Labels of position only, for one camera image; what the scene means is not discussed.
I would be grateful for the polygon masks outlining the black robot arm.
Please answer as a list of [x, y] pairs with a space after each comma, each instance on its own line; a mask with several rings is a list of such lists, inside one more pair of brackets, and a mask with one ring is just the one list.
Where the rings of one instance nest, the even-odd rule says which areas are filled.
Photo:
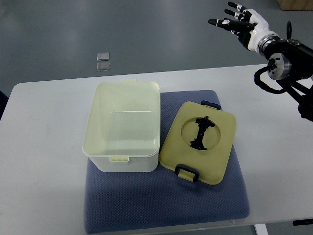
[[[276, 36], [265, 38], [257, 48], [268, 64], [255, 72], [254, 83], [268, 93], [288, 93], [298, 103], [300, 116], [312, 121], [313, 89], [299, 81], [313, 75], [313, 50], [298, 40], [281, 40]], [[261, 74], [265, 72], [281, 89], [274, 89], [261, 80]]]

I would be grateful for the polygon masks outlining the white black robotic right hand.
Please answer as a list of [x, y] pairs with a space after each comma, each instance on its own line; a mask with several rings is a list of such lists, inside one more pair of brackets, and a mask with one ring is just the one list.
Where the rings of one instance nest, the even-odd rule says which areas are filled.
[[279, 36], [269, 29], [268, 22], [255, 10], [230, 1], [228, 6], [235, 11], [226, 9], [224, 12], [233, 19], [209, 19], [208, 23], [236, 35], [247, 50], [262, 55], [271, 42], [280, 40]]

